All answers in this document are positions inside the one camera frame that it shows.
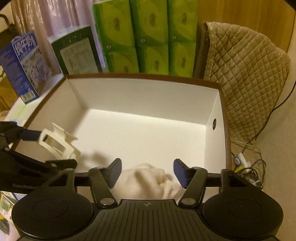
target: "white 3d-printed holder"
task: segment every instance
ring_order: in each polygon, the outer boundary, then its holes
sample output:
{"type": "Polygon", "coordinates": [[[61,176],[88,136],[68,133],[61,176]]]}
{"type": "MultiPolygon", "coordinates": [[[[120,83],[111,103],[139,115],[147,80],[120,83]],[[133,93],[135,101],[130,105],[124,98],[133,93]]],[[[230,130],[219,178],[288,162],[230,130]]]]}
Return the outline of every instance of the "white 3d-printed holder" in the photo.
{"type": "Polygon", "coordinates": [[[80,157],[80,151],[76,149],[71,142],[77,140],[77,138],[70,133],[66,132],[63,128],[59,127],[55,123],[52,123],[54,131],[44,129],[39,137],[38,144],[46,148],[55,158],[59,160],[75,159],[80,157]],[[57,141],[64,147],[61,151],[54,146],[53,140],[57,141]]]}

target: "crosshair marking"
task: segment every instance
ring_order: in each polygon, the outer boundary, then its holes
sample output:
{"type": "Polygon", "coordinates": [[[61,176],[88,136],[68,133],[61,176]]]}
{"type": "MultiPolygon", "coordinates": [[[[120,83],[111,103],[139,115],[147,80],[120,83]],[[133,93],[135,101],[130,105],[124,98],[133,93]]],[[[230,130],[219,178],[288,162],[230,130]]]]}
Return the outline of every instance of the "crosshair marking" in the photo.
{"type": "Polygon", "coordinates": [[[150,203],[150,202],[146,202],[146,203],[144,203],[144,205],[145,205],[146,207],[150,207],[150,206],[152,205],[152,203],[150,203]]]}

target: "black cable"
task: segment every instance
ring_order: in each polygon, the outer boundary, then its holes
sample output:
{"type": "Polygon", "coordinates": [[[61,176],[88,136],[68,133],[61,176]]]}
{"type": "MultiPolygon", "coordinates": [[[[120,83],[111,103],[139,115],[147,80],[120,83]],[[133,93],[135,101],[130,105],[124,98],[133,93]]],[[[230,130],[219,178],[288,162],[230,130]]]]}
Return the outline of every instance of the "black cable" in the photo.
{"type": "MultiPolygon", "coordinates": [[[[249,141],[247,142],[247,144],[250,144],[251,141],[254,140],[254,139],[256,139],[256,138],[259,136],[259,134],[264,130],[264,128],[265,128],[266,125],[267,125],[267,122],[269,121],[269,118],[270,118],[271,114],[272,114],[277,108],[281,107],[281,106],[282,106],[282,105],[288,100],[288,98],[289,98],[289,97],[291,96],[291,94],[293,93],[293,91],[294,91],[294,89],[295,89],[295,86],[296,86],[296,80],[295,80],[295,83],[294,83],[294,85],[293,85],[292,90],[290,91],[290,93],[288,94],[288,96],[286,97],[286,99],[285,99],[281,104],[279,104],[277,107],[275,107],[275,108],[273,108],[273,109],[271,110],[271,112],[269,113],[269,115],[268,115],[268,117],[267,117],[267,120],[266,120],[264,126],[261,128],[261,130],[260,130],[256,135],[253,136],[253,138],[252,138],[251,140],[249,140],[249,141]]],[[[244,153],[244,151],[245,151],[246,148],[247,148],[247,146],[244,146],[244,149],[242,150],[242,153],[244,153]]]]}
{"type": "Polygon", "coordinates": [[[263,160],[263,159],[258,159],[257,161],[255,161],[250,167],[246,167],[246,168],[243,168],[239,171],[236,172],[236,174],[240,175],[242,178],[245,178],[245,176],[247,176],[248,174],[252,174],[256,177],[256,179],[259,181],[259,187],[260,189],[263,189],[264,187],[264,180],[265,180],[265,168],[266,168],[266,162],[263,160]],[[257,172],[257,170],[254,168],[254,166],[258,163],[258,162],[261,162],[262,163],[262,175],[261,175],[261,178],[259,177],[259,174],[257,172]]]}

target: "wooden wall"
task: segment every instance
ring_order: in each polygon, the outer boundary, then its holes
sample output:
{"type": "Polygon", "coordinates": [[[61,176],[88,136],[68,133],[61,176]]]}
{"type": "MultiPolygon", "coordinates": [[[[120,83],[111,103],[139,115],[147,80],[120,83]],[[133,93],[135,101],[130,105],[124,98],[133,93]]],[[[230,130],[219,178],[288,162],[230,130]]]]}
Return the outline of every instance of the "wooden wall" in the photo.
{"type": "Polygon", "coordinates": [[[294,18],[295,11],[284,0],[198,0],[196,55],[205,21],[251,28],[265,34],[276,46],[287,51],[294,18]]]}

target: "white shelf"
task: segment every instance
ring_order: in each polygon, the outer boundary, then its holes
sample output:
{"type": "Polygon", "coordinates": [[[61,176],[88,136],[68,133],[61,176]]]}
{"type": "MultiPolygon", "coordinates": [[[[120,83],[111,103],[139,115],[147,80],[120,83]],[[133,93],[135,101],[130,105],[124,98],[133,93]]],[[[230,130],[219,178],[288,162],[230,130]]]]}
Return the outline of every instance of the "white shelf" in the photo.
{"type": "Polygon", "coordinates": [[[19,126],[24,126],[42,100],[48,95],[53,87],[56,86],[60,80],[62,80],[63,77],[63,74],[51,76],[47,80],[41,96],[28,104],[25,104],[19,97],[7,114],[5,121],[16,121],[19,126]]]}

